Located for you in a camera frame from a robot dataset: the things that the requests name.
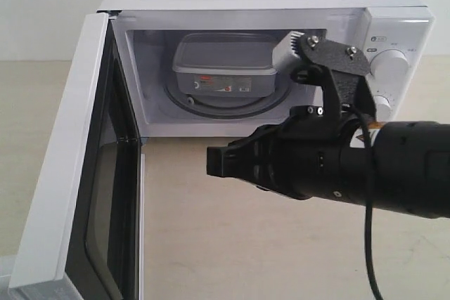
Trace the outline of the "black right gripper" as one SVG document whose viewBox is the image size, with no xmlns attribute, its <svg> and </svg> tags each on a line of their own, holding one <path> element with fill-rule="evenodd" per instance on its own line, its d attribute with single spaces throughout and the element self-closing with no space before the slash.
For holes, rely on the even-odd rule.
<svg viewBox="0 0 450 300">
<path fill-rule="evenodd" d="M 281 124 L 267 124 L 227 147 L 208 147 L 208 176 L 237 178 L 296 200 L 343 193 L 341 154 L 352 115 L 337 119 L 298 107 Z"/>
</svg>

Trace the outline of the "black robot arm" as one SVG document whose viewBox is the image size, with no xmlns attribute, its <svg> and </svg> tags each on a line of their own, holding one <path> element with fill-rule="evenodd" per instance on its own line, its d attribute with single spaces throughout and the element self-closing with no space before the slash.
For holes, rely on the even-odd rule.
<svg viewBox="0 0 450 300">
<path fill-rule="evenodd" d="M 236 178 L 295 200 L 317 197 L 425 218 L 449 216 L 449 126 L 370 123 L 371 149 L 349 112 L 330 123 L 300 106 L 281 124 L 207 149 L 207 174 Z"/>
</svg>

